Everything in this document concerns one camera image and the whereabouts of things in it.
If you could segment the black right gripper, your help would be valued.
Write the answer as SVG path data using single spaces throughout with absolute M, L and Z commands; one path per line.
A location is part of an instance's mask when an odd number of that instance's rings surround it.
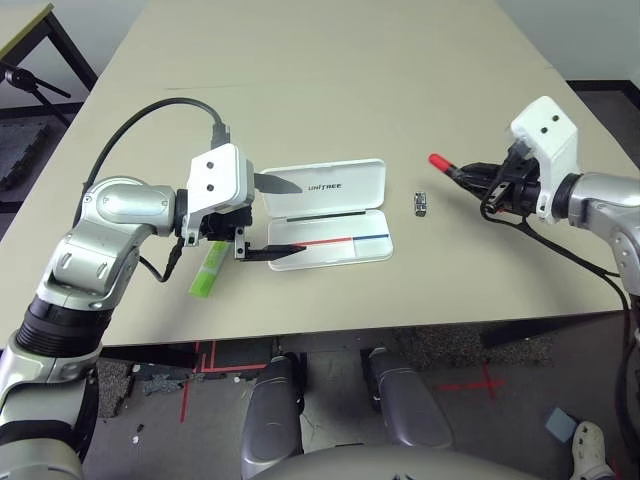
M 540 193 L 539 163 L 524 141 L 515 141 L 501 165 L 474 162 L 456 167 L 449 178 L 465 190 L 487 190 L 481 202 L 486 213 L 529 215 Z

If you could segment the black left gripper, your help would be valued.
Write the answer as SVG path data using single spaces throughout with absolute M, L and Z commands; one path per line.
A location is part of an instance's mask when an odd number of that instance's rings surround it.
M 254 187 L 263 194 L 300 194 L 295 183 L 272 174 L 255 173 Z M 210 213 L 201 221 L 201 237 L 209 241 L 234 242 L 234 258 L 242 262 L 271 262 L 300 253 L 304 245 L 277 244 L 252 249 L 245 240 L 244 230 L 253 223 L 252 207 L 245 206 L 229 213 Z

